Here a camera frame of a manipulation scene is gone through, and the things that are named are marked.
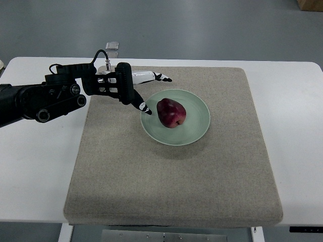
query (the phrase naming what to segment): ceramic plate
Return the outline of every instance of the ceramic plate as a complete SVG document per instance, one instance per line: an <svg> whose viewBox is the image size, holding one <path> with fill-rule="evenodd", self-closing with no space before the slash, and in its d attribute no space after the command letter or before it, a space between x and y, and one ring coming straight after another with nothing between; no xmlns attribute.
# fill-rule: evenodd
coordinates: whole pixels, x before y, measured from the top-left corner
<svg viewBox="0 0 323 242"><path fill-rule="evenodd" d="M163 126L158 118L157 103L163 98L169 98L182 104L186 109L186 119L182 125L173 129ZM147 101L152 115L141 113L141 123L145 131L154 140L166 145L188 145L199 140L210 125L210 112L195 94L180 90L169 89L157 92Z"/></svg>

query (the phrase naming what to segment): red apple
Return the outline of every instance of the red apple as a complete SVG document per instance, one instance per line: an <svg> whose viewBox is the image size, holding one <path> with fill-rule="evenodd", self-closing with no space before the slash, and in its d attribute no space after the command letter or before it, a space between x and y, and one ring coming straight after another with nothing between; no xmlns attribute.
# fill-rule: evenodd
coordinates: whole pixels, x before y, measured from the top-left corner
<svg viewBox="0 0 323 242"><path fill-rule="evenodd" d="M186 118L183 105L169 98L164 98L157 103L157 113L160 122L167 128L181 125Z"/></svg>

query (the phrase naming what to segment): gray floor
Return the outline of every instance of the gray floor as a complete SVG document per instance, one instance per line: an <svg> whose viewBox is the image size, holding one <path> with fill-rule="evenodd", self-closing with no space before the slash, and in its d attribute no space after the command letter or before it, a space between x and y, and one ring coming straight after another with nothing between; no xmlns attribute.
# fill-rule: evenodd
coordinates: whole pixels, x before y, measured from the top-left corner
<svg viewBox="0 0 323 242"><path fill-rule="evenodd" d="M17 56L93 57L118 41L120 58L304 61L323 69L323 13L302 12L296 0L2 0L0 23L5 64ZM102 228L76 227L72 239L99 241ZM0 223L0 241L57 241L59 232L60 224ZM248 229L231 233L250 241ZM287 227L264 235L323 241Z"/></svg>

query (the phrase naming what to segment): table leg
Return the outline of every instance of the table leg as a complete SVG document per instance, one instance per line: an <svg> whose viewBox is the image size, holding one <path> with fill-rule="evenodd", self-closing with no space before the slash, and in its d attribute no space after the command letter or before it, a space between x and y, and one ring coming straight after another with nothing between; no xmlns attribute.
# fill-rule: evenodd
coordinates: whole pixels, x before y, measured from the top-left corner
<svg viewBox="0 0 323 242"><path fill-rule="evenodd" d="M73 226L68 223L63 223L61 228L61 233L58 242L70 242L73 232Z"/></svg>

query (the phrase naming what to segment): gray fabric mat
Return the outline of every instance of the gray fabric mat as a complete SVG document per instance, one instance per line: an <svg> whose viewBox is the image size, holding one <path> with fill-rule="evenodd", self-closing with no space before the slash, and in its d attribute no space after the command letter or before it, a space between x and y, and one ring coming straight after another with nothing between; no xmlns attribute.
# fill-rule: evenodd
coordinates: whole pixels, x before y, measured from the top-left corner
<svg viewBox="0 0 323 242"><path fill-rule="evenodd" d="M198 95L211 123L193 144L149 137L140 112L92 96L68 191L70 224L252 227L283 212L245 73L240 68L132 67L172 83L135 88L146 100L171 88Z"/></svg>

